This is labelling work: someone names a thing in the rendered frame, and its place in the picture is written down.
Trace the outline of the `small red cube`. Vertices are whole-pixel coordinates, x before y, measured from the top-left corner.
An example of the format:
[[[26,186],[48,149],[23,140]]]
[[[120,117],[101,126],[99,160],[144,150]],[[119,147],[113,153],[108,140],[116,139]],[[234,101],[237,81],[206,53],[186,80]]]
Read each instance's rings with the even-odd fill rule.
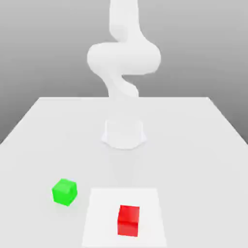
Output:
[[[137,237],[139,233],[140,207],[120,205],[117,219],[117,234]]]

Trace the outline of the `small green cube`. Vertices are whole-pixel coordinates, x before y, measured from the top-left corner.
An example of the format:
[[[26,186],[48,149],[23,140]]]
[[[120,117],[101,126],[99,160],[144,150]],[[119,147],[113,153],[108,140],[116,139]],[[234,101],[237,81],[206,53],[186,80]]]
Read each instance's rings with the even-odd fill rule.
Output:
[[[76,182],[62,178],[52,188],[53,200],[56,203],[69,206],[78,194]]]

